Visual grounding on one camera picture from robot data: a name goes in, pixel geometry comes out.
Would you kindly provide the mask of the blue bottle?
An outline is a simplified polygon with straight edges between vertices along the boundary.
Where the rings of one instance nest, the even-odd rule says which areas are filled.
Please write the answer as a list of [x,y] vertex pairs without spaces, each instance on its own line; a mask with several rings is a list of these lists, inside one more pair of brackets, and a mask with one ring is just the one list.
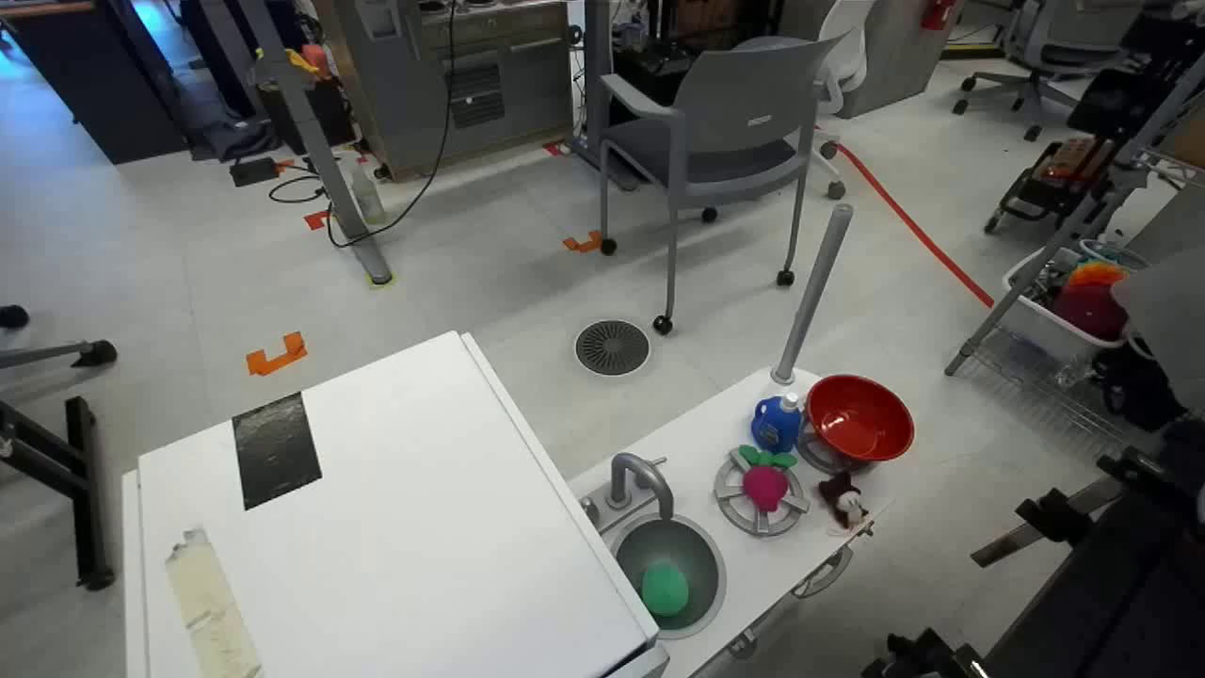
[[751,435],[764,451],[793,451],[803,435],[803,408],[786,395],[764,395],[755,408]]

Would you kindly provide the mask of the round floor drain cover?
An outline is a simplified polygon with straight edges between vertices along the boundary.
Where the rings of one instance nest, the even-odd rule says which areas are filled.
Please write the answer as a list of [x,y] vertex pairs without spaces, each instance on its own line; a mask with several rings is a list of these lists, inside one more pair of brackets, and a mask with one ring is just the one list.
[[574,353],[598,375],[627,375],[648,360],[653,343],[631,321],[596,321],[575,334]]

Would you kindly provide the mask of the grey toy faucet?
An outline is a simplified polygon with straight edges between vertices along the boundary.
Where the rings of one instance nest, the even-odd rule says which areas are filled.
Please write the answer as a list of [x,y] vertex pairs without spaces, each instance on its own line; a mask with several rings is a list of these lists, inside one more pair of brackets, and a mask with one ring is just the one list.
[[583,510],[598,530],[609,530],[636,513],[671,521],[678,502],[655,459],[617,451],[607,464],[607,482],[583,497]]

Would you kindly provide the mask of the grey upright pole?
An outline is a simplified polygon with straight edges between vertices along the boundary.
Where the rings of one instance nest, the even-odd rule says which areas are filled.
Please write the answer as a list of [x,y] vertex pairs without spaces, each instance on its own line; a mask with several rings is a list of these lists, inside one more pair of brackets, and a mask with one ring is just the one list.
[[803,289],[803,301],[800,301],[800,311],[793,321],[793,330],[786,330],[786,343],[783,343],[783,353],[779,360],[773,366],[773,379],[778,384],[793,384],[794,379],[794,366],[803,359],[803,343],[813,327],[813,317],[822,307],[822,296],[824,296],[824,285],[834,278],[834,266],[837,266],[837,256],[843,248],[843,237],[855,221],[855,208],[850,202],[837,202],[834,214],[829,214],[829,226],[824,226],[824,237],[822,237],[822,248],[813,256],[813,266],[810,266],[810,278],[805,278],[805,289]]

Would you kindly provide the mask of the pink toy fruit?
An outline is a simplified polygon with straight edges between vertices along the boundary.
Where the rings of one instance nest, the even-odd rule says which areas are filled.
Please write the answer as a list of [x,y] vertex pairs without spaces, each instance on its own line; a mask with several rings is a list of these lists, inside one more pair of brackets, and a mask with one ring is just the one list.
[[751,467],[741,476],[741,494],[755,502],[763,516],[770,516],[793,494],[793,479],[779,467]]

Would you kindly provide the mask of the round toy sink basin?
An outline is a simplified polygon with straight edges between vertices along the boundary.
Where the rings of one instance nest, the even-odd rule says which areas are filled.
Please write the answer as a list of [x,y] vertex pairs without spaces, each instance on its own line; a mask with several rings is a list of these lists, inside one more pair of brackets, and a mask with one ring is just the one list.
[[682,521],[631,528],[613,551],[645,611],[667,629],[686,634],[707,623],[724,597],[724,560],[707,533]]

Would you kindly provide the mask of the white toy kitchen counter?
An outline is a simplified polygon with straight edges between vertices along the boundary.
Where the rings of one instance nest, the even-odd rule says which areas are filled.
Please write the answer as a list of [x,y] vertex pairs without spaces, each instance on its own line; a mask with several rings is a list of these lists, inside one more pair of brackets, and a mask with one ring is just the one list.
[[673,567],[690,587],[686,606],[661,619],[663,678],[731,678],[783,614],[840,579],[850,542],[874,528],[874,516],[840,528],[819,494],[824,476],[803,456],[786,467],[786,497],[773,513],[755,503],[741,443],[764,395],[779,384],[751,373],[633,443],[667,479],[671,521],[645,487],[613,510],[609,464],[574,479],[633,592],[645,592],[648,567]]

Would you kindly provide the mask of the green toy in sink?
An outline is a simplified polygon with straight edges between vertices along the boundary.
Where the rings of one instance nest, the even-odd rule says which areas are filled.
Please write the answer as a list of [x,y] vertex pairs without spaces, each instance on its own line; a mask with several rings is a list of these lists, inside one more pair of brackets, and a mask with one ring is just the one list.
[[671,560],[653,560],[641,571],[641,597],[655,619],[673,619],[690,606],[690,576]]

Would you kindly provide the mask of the grey office chair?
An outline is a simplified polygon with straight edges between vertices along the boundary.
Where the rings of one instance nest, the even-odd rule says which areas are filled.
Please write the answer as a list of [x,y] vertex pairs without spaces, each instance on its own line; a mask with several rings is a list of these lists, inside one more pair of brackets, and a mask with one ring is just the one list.
[[[721,211],[779,187],[794,187],[800,202],[805,201],[829,51],[829,42],[783,35],[704,47],[671,105],[636,90],[627,76],[603,79],[603,90],[631,108],[631,119],[603,130],[598,172],[627,160],[667,194],[667,296],[653,321],[661,334],[673,330],[686,211]],[[779,285],[794,284],[800,202],[793,208],[786,256],[778,272]]]

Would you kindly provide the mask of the red bowl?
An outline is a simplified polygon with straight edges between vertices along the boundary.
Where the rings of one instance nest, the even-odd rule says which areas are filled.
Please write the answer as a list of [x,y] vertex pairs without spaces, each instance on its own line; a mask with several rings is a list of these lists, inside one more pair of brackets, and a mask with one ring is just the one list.
[[813,432],[850,464],[889,464],[914,442],[914,418],[907,402],[855,373],[822,375],[805,390],[805,413]]

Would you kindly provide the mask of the small brown toy figure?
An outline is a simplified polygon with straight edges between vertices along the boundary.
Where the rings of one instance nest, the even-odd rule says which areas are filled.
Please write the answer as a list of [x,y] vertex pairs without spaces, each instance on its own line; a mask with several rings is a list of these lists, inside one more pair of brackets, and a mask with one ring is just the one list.
[[862,491],[850,482],[848,472],[824,479],[819,494],[840,528],[860,528],[869,516]]

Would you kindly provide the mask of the grey metal cabinet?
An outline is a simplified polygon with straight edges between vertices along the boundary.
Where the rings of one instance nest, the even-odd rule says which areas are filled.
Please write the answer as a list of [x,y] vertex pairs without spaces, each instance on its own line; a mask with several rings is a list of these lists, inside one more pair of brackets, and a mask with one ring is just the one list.
[[574,128],[564,0],[318,0],[388,176]]

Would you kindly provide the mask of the white bin with toys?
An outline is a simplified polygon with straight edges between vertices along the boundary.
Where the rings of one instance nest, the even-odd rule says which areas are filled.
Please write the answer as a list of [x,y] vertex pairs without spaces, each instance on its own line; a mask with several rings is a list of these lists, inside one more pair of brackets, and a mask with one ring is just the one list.
[[1085,366],[1100,350],[1115,350],[1132,311],[1115,301],[1125,266],[1088,243],[1063,248],[1032,284],[1022,284],[1029,258],[1002,278],[1016,289],[1007,327],[1063,366]]

